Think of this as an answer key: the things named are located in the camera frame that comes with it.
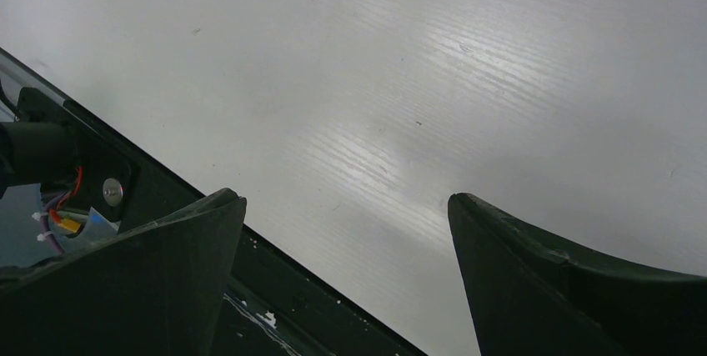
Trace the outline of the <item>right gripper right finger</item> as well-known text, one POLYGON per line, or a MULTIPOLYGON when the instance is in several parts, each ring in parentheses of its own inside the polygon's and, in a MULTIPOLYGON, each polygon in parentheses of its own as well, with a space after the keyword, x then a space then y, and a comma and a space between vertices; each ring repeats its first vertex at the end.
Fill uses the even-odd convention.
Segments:
POLYGON ((616 258, 469 193, 449 227, 484 355, 703 355, 706 280, 616 258))

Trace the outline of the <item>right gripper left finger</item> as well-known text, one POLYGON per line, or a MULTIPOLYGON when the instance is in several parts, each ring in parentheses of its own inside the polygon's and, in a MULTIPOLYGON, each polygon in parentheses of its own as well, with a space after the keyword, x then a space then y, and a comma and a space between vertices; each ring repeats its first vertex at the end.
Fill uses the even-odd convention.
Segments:
POLYGON ((2 268, 2 354, 209 354, 246 207, 224 188, 74 253, 2 268))

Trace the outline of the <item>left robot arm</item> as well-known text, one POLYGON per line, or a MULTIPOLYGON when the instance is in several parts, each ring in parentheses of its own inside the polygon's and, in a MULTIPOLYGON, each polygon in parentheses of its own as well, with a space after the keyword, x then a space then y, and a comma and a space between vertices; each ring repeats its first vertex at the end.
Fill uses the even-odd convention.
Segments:
POLYGON ((1 195, 30 184, 73 183, 79 151, 73 116, 38 88, 23 87, 16 119, 1 123, 1 195))

